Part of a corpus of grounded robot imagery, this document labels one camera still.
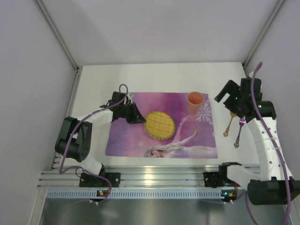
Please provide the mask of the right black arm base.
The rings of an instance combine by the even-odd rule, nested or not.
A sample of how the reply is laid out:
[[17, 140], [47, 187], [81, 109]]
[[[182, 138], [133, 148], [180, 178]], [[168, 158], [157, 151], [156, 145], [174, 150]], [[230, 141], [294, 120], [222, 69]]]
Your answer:
[[218, 187], [233, 187], [235, 182], [227, 177], [227, 168], [232, 165], [240, 165], [236, 162], [226, 162], [218, 166], [217, 172], [204, 172], [205, 187], [218, 188]]

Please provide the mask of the purple Frozen placemat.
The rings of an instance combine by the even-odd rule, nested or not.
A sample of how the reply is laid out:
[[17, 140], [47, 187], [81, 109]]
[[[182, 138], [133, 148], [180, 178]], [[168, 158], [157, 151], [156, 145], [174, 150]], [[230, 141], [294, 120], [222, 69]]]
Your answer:
[[188, 93], [136, 92], [130, 96], [146, 122], [113, 122], [105, 150], [107, 156], [218, 157], [208, 94], [203, 95], [194, 114], [187, 110]]

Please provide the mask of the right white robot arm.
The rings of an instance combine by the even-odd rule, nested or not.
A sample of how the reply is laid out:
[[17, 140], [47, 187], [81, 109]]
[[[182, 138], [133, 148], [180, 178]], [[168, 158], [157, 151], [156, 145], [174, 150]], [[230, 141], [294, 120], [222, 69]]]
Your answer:
[[245, 118], [253, 136], [260, 163], [260, 175], [248, 171], [237, 162], [222, 163], [219, 179], [224, 183], [237, 183], [248, 193], [253, 205], [284, 205], [300, 194], [300, 182], [293, 178], [284, 160], [277, 135], [274, 105], [263, 101], [261, 80], [242, 78], [240, 84], [229, 80], [214, 98], [220, 102], [225, 94], [226, 109]]

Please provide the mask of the pink plastic cup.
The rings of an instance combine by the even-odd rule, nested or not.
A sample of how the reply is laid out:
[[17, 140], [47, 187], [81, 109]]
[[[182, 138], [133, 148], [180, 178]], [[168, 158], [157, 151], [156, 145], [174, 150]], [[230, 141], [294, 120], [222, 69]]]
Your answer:
[[204, 96], [200, 92], [190, 92], [187, 96], [187, 112], [196, 114], [204, 101]]

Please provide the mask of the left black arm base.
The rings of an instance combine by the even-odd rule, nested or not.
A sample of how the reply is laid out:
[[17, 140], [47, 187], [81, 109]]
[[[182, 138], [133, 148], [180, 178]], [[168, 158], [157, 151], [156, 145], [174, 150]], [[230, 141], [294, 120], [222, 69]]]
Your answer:
[[88, 172], [79, 174], [79, 169], [75, 170], [76, 176], [80, 179], [79, 187], [81, 188], [117, 188], [120, 185], [121, 173], [105, 172], [102, 170], [99, 175], [95, 176]]

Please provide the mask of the yellow round woven coaster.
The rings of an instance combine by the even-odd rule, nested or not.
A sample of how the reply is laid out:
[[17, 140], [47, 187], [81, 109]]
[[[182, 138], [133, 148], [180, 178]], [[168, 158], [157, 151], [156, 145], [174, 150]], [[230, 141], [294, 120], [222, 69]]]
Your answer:
[[175, 133], [175, 122], [170, 115], [162, 111], [152, 111], [146, 116], [146, 132], [154, 139], [167, 140]]

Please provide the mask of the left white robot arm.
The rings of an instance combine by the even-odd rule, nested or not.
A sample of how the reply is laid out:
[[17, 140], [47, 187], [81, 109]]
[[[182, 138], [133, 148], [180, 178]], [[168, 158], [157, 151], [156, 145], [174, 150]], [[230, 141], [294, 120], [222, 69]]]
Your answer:
[[91, 176], [100, 177], [105, 174], [105, 167], [97, 161], [91, 151], [99, 148], [100, 128], [118, 119], [125, 119], [128, 124], [143, 124], [146, 119], [139, 112], [136, 103], [125, 93], [115, 91], [112, 99], [99, 109], [82, 117], [66, 117], [63, 120], [55, 151], [62, 155], [60, 173], [65, 173], [66, 158], [80, 163], [70, 168], [79, 168]]

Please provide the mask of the gold fork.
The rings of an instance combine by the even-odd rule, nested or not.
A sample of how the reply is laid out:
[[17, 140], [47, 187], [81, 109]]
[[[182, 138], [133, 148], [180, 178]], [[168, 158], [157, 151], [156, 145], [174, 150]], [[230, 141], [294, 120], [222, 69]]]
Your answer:
[[228, 126], [227, 126], [226, 130], [225, 130], [224, 133], [223, 133], [223, 136], [224, 136], [224, 137], [227, 137], [227, 136], [228, 136], [229, 130], [230, 130], [230, 126], [231, 126], [231, 123], [232, 123], [232, 120], [233, 120], [234, 117], [236, 117], [236, 114], [233, 113], [233, 112], [230, 112], [230, 116], [231, 116], [231, 118], [230, 118], [230, 120], [229, 120]]

